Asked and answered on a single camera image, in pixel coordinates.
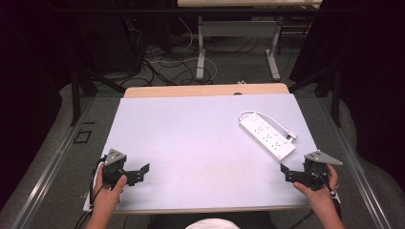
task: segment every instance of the power strip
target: power strip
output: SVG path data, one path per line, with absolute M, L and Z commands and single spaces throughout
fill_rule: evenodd
M 256 113 L 242 119 L 239 125 L 278 162 L 295 149 L 289 140 Z

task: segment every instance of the background desk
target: background desk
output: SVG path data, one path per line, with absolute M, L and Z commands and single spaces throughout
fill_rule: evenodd
M 170 97 L 131 98 L 129 94 L 137 90 L 156 90 L 162 96 L 172 95 L 166 90 L 177 93 Z M 307 206 L 306 198 L 285 182 L 279 163 L 238 122 L 240 112 L 255 110 L 298 133 L 294 141 L 297 149 L 283 163 L 302 171 L 303 155 L 315 151 L 316 146 L 294 95 L 286 92 L 282 84 L 129 90 L 120 101 L 103 154 L 111 148 L 126 154 L 126 170 L 137 170 L 146 163 L 151 167 L 142 183 L 125 189 L 117 212 L 156 214 Z M 234 93 L 243 95 L 223 95 Z
M 322 0 L 179 0 L 180 7 L 281 7 L 281 6 L 309 6 L 320 5 Z M 205 36 L 262 36 L 272 37 L 270 49 L 266 50 L 266 57 L 271 71 L 271 78 L 278 82 L 281 77 L 274 59 L 278 38 L 280 36 L 283 17 L 277 21 L 203 21 L 199 17 L 199 61 L 196 78 L 203 79 L 205 49 L 203 38 Z

